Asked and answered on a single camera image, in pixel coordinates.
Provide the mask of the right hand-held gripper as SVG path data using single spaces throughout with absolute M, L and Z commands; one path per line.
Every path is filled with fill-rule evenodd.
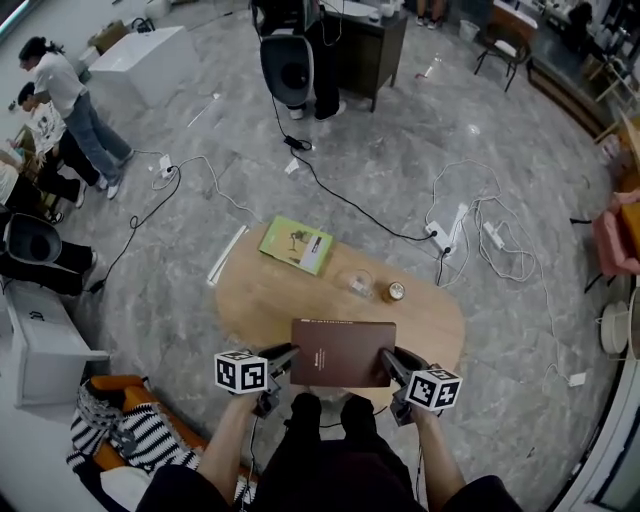
M 381 361 L 390 379 L 400 386 L 390 405 L 398 426 L 414 422 L 413 409 L 438 413 L 455 406 L 461 377 L 441 368 L 429 369 L 423 358 L 399 346 L 382 349 Z

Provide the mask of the brown notebook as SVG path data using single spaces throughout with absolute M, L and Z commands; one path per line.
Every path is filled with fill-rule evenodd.
M 310 387 L 383 388 L 390 385 L 381 359 L 396 342 L 393 322 L 296 319 L 291 343 L 298 348 L 290 380 Z

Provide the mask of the orange sofa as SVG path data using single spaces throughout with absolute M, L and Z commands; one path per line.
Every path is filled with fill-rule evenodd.
M 123 416 L 114 425 L 123 424 L 135 432 L 136 452 L 123 458 L 109 438 L 109 429 L 95 429 L 73 416 L 73 451 L 67 459 L 86 488 L 101 490 L 100 474 L 121 466 L 144 470 L 150 477 L 168 465 L 197 471 L 207 445 L 181 420 L 161 404 L 138 376 L 98 376 L 89 379 L 100 390 L 122 390 Z

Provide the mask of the person's right forearm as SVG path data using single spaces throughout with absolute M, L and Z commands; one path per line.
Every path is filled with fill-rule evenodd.
M 429 512 L 441 512 L 466 486 L 463 474 L 447 446 L 439 418 L 422 408 L 412 410 L 424 453 L 424 481 Z

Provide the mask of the person's left forearm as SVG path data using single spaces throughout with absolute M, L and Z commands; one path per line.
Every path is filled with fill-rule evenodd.
M 251 393 L 231 398 L 197 469 L 228 504 L 234 501 L 244 436 L 258 397 Z

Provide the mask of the green book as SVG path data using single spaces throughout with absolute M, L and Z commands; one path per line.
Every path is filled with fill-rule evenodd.
M 280 262 L 317 276 L 334 238 L 318 229 L 277 215 L 268 226 L 258 250 Z

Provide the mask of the person's black trousers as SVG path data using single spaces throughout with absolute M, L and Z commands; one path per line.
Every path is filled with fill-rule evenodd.
M 320 442 L 320 399 L 311 393 L 296 396 L 291 405 L 292 415 L 287 420 L 285 438 L 295 443 L 312 445 Z M 351 395 L 340 413 L 345 439 L 355 443 L 377 443 L 377 423 L 373 404 L 359 395 Z

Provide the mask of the clear glass cup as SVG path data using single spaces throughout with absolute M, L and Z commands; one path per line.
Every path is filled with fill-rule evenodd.
M 365 269 L 342 269 L 336 273 L 334 282 L 340 289 L 344 289 L 358 297 L 367 300 L 373 298 L 374 279 Z

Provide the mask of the grey knotted scarf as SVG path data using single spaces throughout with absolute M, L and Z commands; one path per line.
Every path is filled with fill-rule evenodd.
M 111 426 L 109 438 L 117 445 L 123 458 L 131 457 L 137 450 L 138 441 L 135 432 L 123 424 Z

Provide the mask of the white fluffy blanket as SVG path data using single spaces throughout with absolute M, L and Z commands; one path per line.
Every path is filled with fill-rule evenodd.
M 135 512 L 152 478 L 142 469 L 121 466 L 100 474 L 102 490 L 127 512 Z

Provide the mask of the white vanity cabinet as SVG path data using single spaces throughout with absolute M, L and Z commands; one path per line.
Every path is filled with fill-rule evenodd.
M 54 292 L 10 281 L 2 297 L 13 334 L 14 406 L 73 403 L 86 365 L 109 360 L 109 353 L 87 345 Z

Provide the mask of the yellow cushion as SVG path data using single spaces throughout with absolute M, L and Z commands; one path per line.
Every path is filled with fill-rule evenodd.
M 623 204 L 620 216 L 633 243 L 636 257 L 640 259 L 640 202 Z

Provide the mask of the grey shell backpack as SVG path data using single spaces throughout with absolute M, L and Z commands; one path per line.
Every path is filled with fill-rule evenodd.
M 22 213 L 10 213 L 0 238 L 0 254 L 27 264 L 54 263 L 62 252 L 62 240 L 54 226 Z
M 260 63 L 270 94 L 287 107 L 305 104 L 313 89 L 314 57 L 304 35 L 276 32 L 262 36 Z

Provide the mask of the white bathtub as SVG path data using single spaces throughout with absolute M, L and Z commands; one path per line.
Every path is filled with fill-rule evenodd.
M 155 107 L 194 77 L 200 60 L 184 26 L 130 33 L 89 67 L 91 78 L 117 99 Z

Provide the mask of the cardboard box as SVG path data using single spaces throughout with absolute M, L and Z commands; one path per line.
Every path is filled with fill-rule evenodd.
M 99 33 L 91 36 L 88 45 L 96 48 L 100 55 L 106 53 L 118 41 L 129 33 L 129 29 L 121 20 L 111 22 Z

